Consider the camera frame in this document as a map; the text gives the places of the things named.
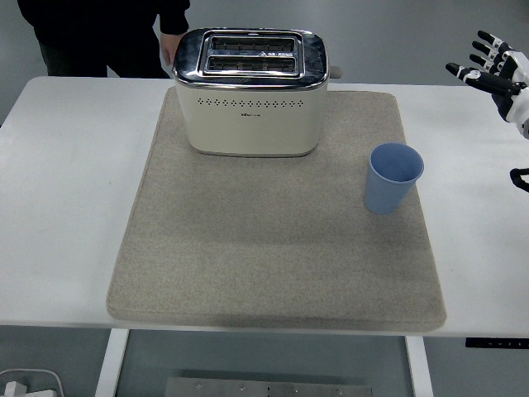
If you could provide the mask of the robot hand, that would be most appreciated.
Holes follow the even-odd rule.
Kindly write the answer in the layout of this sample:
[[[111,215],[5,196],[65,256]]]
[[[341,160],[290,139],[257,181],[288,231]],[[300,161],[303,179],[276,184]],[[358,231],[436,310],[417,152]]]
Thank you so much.
[[[500,117],[528,138],[528,57],[486,31],[479,31],[478,38],[472,42],[477,52],[469,56],[476,66],[448,63],[446,70],[470,87],[489,93]]]

